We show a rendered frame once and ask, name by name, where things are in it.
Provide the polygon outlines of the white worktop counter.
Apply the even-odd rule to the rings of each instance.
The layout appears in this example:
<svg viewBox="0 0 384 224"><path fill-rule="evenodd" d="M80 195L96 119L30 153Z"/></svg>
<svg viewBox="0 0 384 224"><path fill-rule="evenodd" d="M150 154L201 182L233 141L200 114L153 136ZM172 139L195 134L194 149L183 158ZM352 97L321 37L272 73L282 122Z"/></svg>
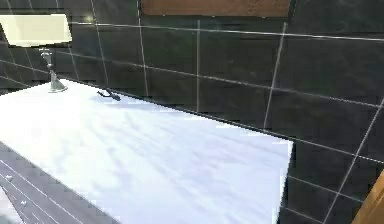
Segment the white worktop counter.
<svg viewBox="0 0 384 224"><path fill-rule="evenodd" d="M0 166L106 224L277 224L293 142L67 81L0 96Z"/></svg>

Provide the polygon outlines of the small dark grey object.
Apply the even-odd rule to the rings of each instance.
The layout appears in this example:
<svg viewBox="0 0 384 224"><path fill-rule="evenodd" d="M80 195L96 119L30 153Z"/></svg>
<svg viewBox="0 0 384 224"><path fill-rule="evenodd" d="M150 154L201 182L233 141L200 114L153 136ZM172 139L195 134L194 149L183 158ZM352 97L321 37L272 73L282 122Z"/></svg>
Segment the small dark grey object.
<svg viewBox="0 0 384 224"><path fill-rule="evenodd" d="M121 101L121 98L119 95L113 93L111 90L109 89L104 89L104 91L106 91L108 94L105 95L102 91L97 91L97 93L101 96L101 97L104 97L104 98L112 98L116 101Z"/></svg>

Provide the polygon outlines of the brown wooden door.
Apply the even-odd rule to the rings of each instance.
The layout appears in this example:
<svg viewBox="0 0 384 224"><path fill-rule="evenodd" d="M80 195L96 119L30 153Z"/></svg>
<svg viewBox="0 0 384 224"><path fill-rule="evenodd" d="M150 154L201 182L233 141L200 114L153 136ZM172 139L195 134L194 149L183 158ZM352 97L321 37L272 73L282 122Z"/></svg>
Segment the brown wooden door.
<svg viewBox="0 0 384 224"><path fill-rule="evenodd" d="M384 224L384 170L380 173L351 224Z"/></svg>

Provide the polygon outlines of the white shade table lamp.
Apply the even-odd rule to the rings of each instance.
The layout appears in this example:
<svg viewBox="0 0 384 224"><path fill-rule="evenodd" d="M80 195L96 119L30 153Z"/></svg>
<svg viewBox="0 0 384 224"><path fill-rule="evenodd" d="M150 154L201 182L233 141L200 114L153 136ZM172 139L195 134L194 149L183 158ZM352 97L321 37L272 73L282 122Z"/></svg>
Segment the white shade table lamp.
<svg viewBox="0 0 384 224"><path fill-rule="evenodd" d="M65 14L0 15L0 25L12 47L37 48L50 74L50 93L68 89L57 77L52 61L52 47L72 41Z"/></svg>

